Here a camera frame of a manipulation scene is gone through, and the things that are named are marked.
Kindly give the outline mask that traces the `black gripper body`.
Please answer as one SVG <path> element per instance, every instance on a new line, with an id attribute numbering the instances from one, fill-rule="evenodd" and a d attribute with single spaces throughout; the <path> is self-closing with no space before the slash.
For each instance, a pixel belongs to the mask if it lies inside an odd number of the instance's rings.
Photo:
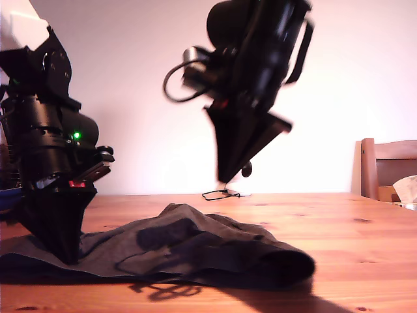
<path id="1" fill-rule="evenodd" d="M 97 190 L 87 172 L 97 165 L 96 135 L 29 135 L 19 147 L 24 193 Z"/>

